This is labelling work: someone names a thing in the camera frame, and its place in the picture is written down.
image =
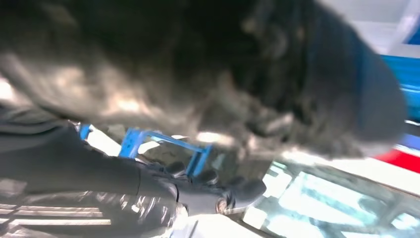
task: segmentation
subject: white ceiling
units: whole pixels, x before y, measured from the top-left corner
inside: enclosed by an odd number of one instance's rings
[[[379,54],[420,58],[403,44],[416,28],[420,0],[319,0],[343,16]]]

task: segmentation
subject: red stripe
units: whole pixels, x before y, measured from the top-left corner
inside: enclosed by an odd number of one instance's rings
[[[393,149],[389,153],[376,156],[375,159],[420,174],[420,157]]]

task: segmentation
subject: dirty underbody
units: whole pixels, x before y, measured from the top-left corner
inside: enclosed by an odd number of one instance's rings
[[[210,131],[239,159],[362,158],[403,133],[391,70],[313,0],[0,3],[8,107],[195,142]]]

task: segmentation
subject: metal frame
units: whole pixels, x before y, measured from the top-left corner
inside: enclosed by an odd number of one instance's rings
[[[80,138],[85,140],[88,138],[90,132],[90,125],[81,125],[80,126]],[[187,167],[187,175],[189,176],[197,176],[200,174],[206,165],[207,158],[211,152],[211,145],[203,147],[195,146],[184,142],[182,140],[178,140],[172,138],[167,135],[162,135],[154,131],[142,131],[135,128],[129,128],[125,137],[121,144],[121,151],[119,152],[119,156],[126,157],[130,159],[135,159],[138,155],[138,151],[140,146],[144,143],[145,139],[150,137],[156,137],[161,140],[173,143],[178,146],[182,146],[189,150],[194,151],[193,156],[191,157],[191,161]]]

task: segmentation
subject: blue wall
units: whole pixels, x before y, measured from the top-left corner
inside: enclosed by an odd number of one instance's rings
[[[410,118],[420,121],[420,59],[395,56],[383,56],[383,59],[401,83]]]

